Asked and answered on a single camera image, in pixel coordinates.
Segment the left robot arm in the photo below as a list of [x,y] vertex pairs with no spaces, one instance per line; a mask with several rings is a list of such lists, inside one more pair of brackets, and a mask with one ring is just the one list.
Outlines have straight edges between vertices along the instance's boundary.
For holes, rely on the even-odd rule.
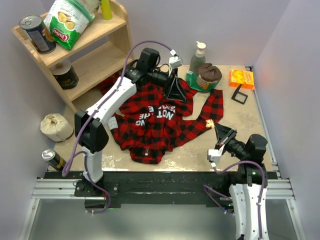
[[123,68],[124,74],[111,89],[86,111],[74,116],[75,135],[84,155],[84,172],[81,186],[92,196],[104,194],[102,150],[109,141],[105,126],[116,110],[138,89],[148,83],[162,88],[162,94],[170,100],[185,102],[186,93],[178,80],[178,68],[182,59],[171,50],[168,72],[157,69],[160,53],[152,48],[142,50],[139,59]]

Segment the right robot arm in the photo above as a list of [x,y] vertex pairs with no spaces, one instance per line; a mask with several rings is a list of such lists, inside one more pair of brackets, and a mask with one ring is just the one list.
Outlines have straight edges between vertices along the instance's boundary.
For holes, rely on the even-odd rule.
[[265,137],[252,134],[246,143],[236,139],[237,131],[230,127],[214,124],[217,142],[207,152],[212,168],[224,153],[236,157],[237,174],[223,183],[223,192],[231,197],[236,222],[236,239],[269,239],[266,218],[266,195],[268,176],[263,164],[267,150]]

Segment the orange leaf brooch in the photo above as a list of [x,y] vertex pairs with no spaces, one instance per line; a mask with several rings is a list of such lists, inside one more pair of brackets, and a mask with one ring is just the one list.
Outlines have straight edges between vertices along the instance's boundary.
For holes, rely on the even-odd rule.
[[215,128],[215,123],[212,119],[207,119],[205,121],[205,127],[206,128],[210,128],[210,129],[214,129]]

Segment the red black plaid shirt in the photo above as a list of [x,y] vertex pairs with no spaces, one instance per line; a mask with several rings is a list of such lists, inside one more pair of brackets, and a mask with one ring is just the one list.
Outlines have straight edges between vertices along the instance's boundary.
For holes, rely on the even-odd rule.
[[121,150],[129,150],[133,161],[157,165],[166,152],[194,140],[208,131],[207,120],[219,122],[224,116],[222,90],[212,89],[195,120],[184,120],[193,113],[197,91],[180,80],[186,102],[163,96],[162,87],[148,83],[123,103],[107,122]]

